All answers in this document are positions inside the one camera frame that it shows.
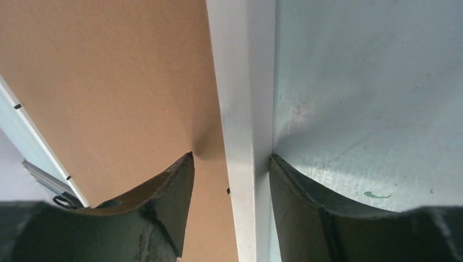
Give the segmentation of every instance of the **brown board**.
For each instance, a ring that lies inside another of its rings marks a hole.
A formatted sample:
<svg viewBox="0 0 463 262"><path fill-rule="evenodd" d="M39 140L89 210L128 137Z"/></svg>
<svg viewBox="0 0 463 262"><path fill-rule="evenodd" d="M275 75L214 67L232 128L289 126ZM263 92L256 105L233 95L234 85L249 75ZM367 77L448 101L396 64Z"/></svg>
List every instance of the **brown board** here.
<svg viewBox="0 0 463 262"><path fill-rule="evenodd" d="M237 261L204 0L1 1L0 74L92 206L192 150L182 261Z"/></svg>

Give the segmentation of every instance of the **green stain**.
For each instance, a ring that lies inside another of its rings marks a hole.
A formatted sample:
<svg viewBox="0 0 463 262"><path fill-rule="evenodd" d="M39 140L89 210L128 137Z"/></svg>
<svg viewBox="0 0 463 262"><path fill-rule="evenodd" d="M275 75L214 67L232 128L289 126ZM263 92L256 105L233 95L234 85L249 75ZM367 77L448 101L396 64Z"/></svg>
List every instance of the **green stain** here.
<svg viewBox="0 0 463 262"><path fill-rule="evenodd" d="M377 196L377 195L374 195L371 191L367 191L365 193L363 193L365 196L369 197L369 198L376 198L376 199L380 199L380 198L390 198L391 195L389 196Z"/></svg>

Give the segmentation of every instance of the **white frame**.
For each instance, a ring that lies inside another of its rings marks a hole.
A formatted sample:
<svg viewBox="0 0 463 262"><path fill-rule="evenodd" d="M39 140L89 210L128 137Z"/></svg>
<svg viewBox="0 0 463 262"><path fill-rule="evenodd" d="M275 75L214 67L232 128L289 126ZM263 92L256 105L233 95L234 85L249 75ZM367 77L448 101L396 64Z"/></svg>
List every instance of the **white frame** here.
<svg viewBox="0 0 463 262"><path fill-rule="evenodd" d="M0 76L0 93L6 97L11 107L14 107L15 105L20 104L20 101L18 100L18 98L15 96L15 94L12 92L12 90L9 88L9 86L3 80L1 76ZM40 131L35 126L34 122L32 122L31 118L29 117L29 114L26 112L24 107L16 109L15 112L18 114L21 121L26 125L27 129L33 135L33 137L35 138L37 143L40 145L42 150L45 152L45 154L50 158L53 166L58 170L61 176L67 181L68 186L73 190L74 194L78 197L78 199L83 204L83 206L88 207L89 204L88 204L87 199L84 197L80 189L77 187L72 177L70 179L66 179L67 177L69 177L69 173L66 171L63 164L61 164L60 160L56 157L53 150L50 148L50 146L48 145L46 140L43 138Z"/></svg>
<svg viewBox="0 0 463 262"><path fill-rule="evenodd" d="M206 0L240 261L269 260L275 0Z"/></svg>

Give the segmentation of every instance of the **paint smudge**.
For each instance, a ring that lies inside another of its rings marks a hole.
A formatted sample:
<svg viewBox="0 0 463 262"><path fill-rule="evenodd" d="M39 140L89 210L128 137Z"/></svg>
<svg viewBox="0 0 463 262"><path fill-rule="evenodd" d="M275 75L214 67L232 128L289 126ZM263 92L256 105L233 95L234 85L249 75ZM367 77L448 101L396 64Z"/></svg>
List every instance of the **paint smudge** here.
<svg viewBox="0 0 463 262"><path fill-rule="evenodd" d="M381 199L381 198L390 198L391 195L388 195L388 196L377 196L377 195L374 195L371 191L367 191L365 193L363 193L365 196L369 197L369 198L376 198L376 199Z"/></svg>

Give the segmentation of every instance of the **white bar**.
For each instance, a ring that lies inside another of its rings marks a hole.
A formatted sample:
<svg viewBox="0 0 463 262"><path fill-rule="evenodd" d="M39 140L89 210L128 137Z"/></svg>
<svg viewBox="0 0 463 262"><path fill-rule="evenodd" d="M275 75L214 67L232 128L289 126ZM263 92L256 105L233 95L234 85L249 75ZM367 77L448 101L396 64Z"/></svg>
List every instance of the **white bar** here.
<svg viewBox="0 0 463 262"><path fill-rule="evenodd" d="M7 98L9 104L12 107L20 103L18 98L14 95L12 90L8 87L7 83L1 77L0 77L0 92L2 92L3 95ZM61 162L58 160L55 153L53 153L48 143L45 141L45 139L43 138L43 136L41 135L41 133L39 132L35 124L32 122L27 112L24 110L24 107L21 107L15 111L19 115L19 118L21 118L23 123L26 125L27 129L31 132L31 134L37 140L40 147L44 150L45 154L50 158L51 162L53 163L55 168L58 170L58 172L62 175L62 177L64 177L64 179L69 177L69 173L66 171L66 169L63 167ZM89 206L87 199L84 197L80 189L74 183L73 179L71 178L67 180L67 182L68 182L68 186L71 187L74 194L82 202L83 206L85 207Z"/></svg>
<svg viewBox="0 0 463 262"><path fill-rule="evenodd" d="M207 0L240 261L269 260L275 0Z"/></svg>

